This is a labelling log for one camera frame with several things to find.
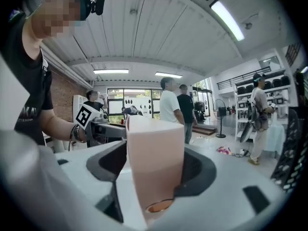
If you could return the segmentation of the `light blue tablecloth table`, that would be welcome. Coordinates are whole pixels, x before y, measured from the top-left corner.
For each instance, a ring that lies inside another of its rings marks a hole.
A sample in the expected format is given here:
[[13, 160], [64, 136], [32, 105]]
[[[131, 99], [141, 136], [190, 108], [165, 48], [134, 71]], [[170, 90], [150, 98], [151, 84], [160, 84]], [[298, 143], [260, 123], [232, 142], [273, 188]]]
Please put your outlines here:
[[267, 142], [264, 156], [278, 158], [282, 154], [285, 141], [285, 129], [281, 124], [272, 124], [267, 130]]

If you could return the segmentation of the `long ceiling light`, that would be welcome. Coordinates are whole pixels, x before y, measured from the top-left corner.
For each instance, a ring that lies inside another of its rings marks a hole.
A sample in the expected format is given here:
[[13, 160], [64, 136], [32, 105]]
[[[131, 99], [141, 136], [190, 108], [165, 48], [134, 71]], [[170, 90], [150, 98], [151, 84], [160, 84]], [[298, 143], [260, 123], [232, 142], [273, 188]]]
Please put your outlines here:
[[97, 69], [93, 70], [95, 74], [128, 74], [128, 69]]
[[160, 77], [171, 77], [171, 78], [176, 78], [176, 79], [180, 79], [183, 77], [182, 75], [175, 75], [175, 74], [169, 74], [169, 73], [163, 73], [163, 72], [156, 72], [155, 75], [160, 76]]
[[214, 13], [226, 24], [226, 26], [238, 41], [244, 40], [244, 35], [237, 22], [219, 0], [214, 0], [209, 6], [214, 11]]

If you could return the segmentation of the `pink box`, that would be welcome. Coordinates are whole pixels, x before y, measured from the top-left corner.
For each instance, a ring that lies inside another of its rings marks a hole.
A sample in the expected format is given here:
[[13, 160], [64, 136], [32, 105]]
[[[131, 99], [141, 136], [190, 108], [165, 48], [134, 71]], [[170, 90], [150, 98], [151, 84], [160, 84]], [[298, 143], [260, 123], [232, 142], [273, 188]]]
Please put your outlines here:
[[132, 115], [126, 121], [129, 164], [148, 226], [172, 205], [181, 183], [184, 126], [180, 123]]

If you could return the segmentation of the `black standing fan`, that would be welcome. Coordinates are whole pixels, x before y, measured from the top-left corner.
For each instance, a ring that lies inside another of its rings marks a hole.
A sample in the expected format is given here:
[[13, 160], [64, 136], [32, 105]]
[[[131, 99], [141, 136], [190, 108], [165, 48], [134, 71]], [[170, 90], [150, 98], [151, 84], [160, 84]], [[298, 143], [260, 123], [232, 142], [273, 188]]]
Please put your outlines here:
[[219, 132], [216, 134], [216, 137], [222, 139], [226, 137], [226, 135], [222, 133], [222, 121], [227, 114], [226, 105], [223, 100], [216, 99], [214, 102], [214, 108], [216, 111], [216, 119], [220, 122], [220, 129]]

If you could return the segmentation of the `person's black shirt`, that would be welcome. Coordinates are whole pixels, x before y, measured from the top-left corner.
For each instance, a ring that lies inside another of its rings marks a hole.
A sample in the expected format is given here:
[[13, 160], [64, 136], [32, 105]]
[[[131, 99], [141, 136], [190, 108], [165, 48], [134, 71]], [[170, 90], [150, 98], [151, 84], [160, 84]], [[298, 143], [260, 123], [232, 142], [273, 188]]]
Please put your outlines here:
[[31, 59], [22, 43], [22, 30], [26, 14], [19, 12], [7, 24], [2, 56], [15, 77], [30, 94], [17, 119], [15, 130], [29, 136], [38, 145], [45, 145], [39, 117], [42, 110], [53, 108], [51, 99], [52, 75], [48, 63], [40, 53]]

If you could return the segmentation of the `black perforated file rack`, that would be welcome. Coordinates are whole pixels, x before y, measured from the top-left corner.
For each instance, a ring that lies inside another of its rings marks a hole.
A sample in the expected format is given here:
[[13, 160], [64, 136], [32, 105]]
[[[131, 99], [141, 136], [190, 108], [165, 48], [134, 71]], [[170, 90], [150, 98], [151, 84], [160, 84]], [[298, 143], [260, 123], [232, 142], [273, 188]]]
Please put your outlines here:
[[282, 154], [271, 180], [291, 193], [308, 164], [308, 106], [290, 107]]

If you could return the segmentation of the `white tall cabinet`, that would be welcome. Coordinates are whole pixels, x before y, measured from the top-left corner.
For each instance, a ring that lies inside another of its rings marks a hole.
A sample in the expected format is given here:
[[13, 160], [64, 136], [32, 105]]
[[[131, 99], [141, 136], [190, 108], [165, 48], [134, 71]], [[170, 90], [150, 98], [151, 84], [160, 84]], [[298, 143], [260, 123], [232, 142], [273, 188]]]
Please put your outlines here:
[[88, 99], [81, 95], [74, 95], [73, 96], [73, 122], [76, 124], [76, 118], [79, 117], [79, 120], [82, 122], [87, 121], [90, 114], [88, 109], [82, 109], [84, 102]]

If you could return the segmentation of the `white storage shelf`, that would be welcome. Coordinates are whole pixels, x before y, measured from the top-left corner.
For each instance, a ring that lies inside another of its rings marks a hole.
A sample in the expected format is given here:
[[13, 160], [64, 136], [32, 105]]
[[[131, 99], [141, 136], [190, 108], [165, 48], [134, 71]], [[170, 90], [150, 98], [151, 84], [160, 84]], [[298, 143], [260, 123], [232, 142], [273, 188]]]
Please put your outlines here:
[[247, 100], [252, 95], [253, 75], [259, 74], [265, 76], [264, 92], [267, 95], [268, 104], [275, 104], [277, 112], [277, 123], [286, 127], [288, 122], [288, 107], [291, 105], [289, 93], [291, 84], [285, 69], [280, 68], [271, 71], [270, 67], [265, 67], [257, 71], [247, 73], [236, 77], [232, 82], [235, 95], [236, 129], [235, 139], [240, 139], [246, 123], [248, 122]]

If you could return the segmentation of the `wooden step platform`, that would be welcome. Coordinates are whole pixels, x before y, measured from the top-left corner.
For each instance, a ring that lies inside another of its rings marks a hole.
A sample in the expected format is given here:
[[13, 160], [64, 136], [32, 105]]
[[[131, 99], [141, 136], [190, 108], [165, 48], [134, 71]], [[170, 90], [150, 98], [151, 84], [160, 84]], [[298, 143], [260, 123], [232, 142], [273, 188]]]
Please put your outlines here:
[[203, 124], [193, 126], [192, 131], [206, 136], [211, 136], [217, 132], [216, 127], [206, 126]]

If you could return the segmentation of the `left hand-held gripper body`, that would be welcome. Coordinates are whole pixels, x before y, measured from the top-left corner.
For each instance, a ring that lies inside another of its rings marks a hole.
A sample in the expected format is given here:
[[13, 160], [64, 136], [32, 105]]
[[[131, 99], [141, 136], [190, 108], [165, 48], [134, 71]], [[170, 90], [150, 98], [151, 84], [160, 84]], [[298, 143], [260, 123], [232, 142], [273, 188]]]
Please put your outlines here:
[[99, 112], [89, 105], [82, 105], [76, 116], [76, 122], [85, 132], [88, 148], [100, 144], [93, 138], [93, 132], [95, 125], [107, 123], [105, 113]]

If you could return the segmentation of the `black framed window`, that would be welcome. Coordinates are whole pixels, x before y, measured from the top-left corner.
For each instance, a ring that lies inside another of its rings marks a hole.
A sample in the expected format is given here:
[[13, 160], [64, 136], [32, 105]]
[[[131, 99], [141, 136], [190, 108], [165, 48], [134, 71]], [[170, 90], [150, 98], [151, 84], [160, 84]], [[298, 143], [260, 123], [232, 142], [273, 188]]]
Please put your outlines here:
[[161, 94], [161, 90], [154, 89], [108, 89], [109, 121], [120, 124], [126, 117], [122, 108], [131, 106], [135, 106], [146, 117], [160, 119]]

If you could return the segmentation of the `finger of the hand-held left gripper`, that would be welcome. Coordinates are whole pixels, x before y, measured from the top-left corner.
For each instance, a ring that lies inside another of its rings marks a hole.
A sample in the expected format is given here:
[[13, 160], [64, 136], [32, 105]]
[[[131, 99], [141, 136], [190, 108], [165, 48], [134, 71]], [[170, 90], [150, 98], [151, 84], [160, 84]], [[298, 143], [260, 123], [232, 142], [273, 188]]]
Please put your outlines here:
[[121, 124], [107, 124], [99, 123], [95, 124], [95, 138], [120, 138], [125, 139], [126, 128]]

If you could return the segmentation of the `person's left forearm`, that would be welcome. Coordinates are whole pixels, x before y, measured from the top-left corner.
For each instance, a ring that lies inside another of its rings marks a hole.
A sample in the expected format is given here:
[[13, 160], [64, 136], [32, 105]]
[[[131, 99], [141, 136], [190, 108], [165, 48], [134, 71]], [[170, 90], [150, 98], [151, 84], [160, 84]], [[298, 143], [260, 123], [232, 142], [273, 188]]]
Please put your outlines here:
[[75, 124], [57, 117], [54, 110], [42, 110], [39, 116], [42, 131], [57, 140], [69, 141]]

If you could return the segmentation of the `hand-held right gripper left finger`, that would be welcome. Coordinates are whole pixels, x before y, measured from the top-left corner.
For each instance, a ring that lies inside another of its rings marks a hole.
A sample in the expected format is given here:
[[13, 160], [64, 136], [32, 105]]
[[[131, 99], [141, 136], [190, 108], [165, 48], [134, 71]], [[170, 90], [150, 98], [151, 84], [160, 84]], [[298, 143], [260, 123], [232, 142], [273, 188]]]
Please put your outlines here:
[[0, 130], [0, 183], [39, 231], [143, 231], [125, 141], [54, 154]]

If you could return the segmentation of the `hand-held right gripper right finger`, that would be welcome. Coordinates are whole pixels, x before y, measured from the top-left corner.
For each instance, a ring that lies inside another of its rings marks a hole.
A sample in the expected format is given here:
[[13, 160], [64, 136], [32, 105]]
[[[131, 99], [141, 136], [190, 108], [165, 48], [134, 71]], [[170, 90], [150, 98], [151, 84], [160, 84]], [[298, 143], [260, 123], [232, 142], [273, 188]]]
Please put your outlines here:
[[147, 231], [261, 231], [285, 199], [244, 160], [187, 145], [174, 202]]

